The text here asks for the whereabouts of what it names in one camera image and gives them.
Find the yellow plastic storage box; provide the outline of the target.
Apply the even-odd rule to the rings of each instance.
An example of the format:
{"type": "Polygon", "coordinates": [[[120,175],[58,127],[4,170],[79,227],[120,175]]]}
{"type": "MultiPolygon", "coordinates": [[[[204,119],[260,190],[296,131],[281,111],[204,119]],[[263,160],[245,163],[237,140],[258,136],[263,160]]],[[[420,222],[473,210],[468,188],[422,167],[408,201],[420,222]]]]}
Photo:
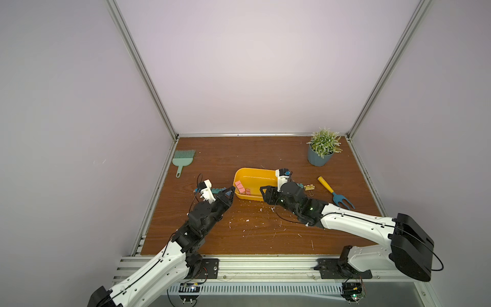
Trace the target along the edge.
{"type": "Polygon", "coordinates": [[[235,188],[236,197],[242,200],[262,202],[263,196],[260,188],[268,185],[277,187],[276,171],[258,168],[241,168],[236,171],[234,176],[233,185],[235,187],[236,182],[240,182],[244,189],[250,190],[250,194],[244,194],[235,188]]]}

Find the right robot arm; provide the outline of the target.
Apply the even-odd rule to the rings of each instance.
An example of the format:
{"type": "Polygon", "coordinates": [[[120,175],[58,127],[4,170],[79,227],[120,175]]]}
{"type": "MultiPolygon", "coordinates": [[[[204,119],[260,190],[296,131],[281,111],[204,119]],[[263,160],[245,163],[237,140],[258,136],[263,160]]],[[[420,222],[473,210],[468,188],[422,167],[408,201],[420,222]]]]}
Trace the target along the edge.
{"type": "Polygon", "coordinates": [[[349,211],[308,197],[294,182],[280,188],[262,186],[260,192],[264,202],[290,211],[300,224],[346,232],[373,243],[344,247],[337,263],[342,275],[397,269],[414,280],[431,280],[434,241],[410,216],[380,217],[349,211]]]}

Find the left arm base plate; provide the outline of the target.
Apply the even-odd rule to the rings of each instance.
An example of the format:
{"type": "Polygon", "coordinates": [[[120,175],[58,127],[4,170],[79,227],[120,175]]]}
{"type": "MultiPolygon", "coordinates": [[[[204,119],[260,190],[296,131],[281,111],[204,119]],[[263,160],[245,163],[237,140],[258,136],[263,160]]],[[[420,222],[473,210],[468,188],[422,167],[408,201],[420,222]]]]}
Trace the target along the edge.
{"type": "Polygon", "coordinates": [[[218,278],[219,263],[220,260],[218,258],[203,258],[198,260],[190,266],[186,278],[215,280],[218,278]]]}

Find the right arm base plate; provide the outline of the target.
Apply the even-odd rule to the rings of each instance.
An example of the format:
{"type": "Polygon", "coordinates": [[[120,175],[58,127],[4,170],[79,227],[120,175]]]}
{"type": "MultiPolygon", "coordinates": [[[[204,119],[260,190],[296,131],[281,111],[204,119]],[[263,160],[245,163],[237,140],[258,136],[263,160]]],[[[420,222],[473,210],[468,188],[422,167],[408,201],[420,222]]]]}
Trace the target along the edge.
{"type": "Polygon", "coordinates": [[[372,279],[370,270],[358,271],[345,259],[319,258],[314,270],[318,271],[322,279],[372,279]]]}

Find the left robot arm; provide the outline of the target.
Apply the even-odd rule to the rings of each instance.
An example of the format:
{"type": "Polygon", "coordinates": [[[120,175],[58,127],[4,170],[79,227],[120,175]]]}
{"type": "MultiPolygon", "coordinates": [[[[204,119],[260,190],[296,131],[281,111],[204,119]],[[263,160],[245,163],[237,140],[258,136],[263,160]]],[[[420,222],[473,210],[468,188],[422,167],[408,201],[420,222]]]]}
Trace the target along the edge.
{"type": "Polygon", "coordinates": [[[233,204],[232,186],[217,194],[200,192],[204,200],[189,212],[188,220],[160,252],[124,281],[110,289],[99,287],[88,306],[149,306],[174,283],[199,275],[203,257],[198,250],[205,237],[233,204]]]}

